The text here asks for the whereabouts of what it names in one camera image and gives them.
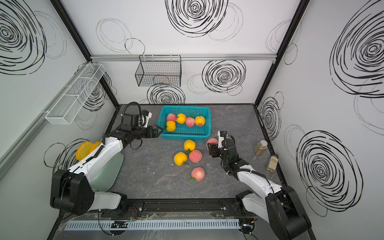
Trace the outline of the pink peach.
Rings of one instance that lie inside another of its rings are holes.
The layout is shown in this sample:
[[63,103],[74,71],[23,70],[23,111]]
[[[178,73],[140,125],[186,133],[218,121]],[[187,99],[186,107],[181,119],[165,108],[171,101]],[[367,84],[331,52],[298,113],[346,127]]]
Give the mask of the pink peach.
[[217,145],[218,144],[218,140],[216,138],[210,138],[207,143],[206,143],[206,146],[207,146],[207,149],[209,148],[208,144],[214,144],[214,145]]
[[195,119],[193,117],[187,117],[186,118],[186,125],[189,127],[189,128],[192,128],[194,125],[195,125]]
[[194,168],[191,172],[189,182],[201,182],[205,178],[205,171],[202,167]]
[[193,150],[189,154],[189,159],[192,163],[198,163],[202,159],[203,155],[199,150]]
[[168,114],[167,115],[167,122],[168,121],[173,121],[176,123],[177,122],[177,116],[175,114],[172,114],[172,113]]

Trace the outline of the yellow peach top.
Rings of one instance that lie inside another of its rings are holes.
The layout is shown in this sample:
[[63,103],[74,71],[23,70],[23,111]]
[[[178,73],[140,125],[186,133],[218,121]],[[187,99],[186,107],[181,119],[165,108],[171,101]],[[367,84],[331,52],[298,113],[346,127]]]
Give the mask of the yellow peach top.
[[193,140],[186,140],[184,142],[184,150],[186,151],[187,155],[190,152],[194,151],[195,149],[196,149],[196,143]]

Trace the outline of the pink peach bottom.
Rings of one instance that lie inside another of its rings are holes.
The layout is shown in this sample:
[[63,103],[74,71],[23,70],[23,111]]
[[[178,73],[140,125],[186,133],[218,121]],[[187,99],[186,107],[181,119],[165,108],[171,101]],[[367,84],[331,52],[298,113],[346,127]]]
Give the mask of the pink peach bottom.
[[189,182],[201,182],[205,178],[205,171],[202,167],[194,168],[191,172]]

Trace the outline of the yellow red peach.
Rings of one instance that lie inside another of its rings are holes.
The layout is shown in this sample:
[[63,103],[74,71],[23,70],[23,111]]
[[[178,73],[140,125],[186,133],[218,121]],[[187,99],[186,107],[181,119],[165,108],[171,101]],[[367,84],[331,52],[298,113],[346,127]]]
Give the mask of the yellow red peach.
[[195,118],[195,125],[198,127],[204,126],[206,123],[206,119],[203,116],[198,116]]

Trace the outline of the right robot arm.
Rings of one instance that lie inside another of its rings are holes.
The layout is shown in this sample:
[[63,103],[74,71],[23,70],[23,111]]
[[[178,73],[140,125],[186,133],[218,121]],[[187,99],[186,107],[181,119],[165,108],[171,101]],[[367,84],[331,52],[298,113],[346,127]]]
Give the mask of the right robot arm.
[[267,221],[278,239],[292,240],[311,229],[312,223],[296,191],[275,184],[254,170],[239,156],[233,136],[219,131],[218,142],[207,146],[210,156],[221,159],[227,175],[251,188],[240,196],[243,209]]

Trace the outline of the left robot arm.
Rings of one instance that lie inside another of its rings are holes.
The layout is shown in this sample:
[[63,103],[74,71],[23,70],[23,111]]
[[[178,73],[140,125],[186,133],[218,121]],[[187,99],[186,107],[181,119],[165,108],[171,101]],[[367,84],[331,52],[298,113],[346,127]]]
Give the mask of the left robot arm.
[[97,173],[134,140],[158,138],[163,128],[149,125],[152,113],[122,114],[115,130],[104,134],[102,142],[86,157],[67,170],[57,170],[52,176],[50,205],[66,213],[81,216],[94,210],[122,208],[123,194],[95,192],[91,181]]

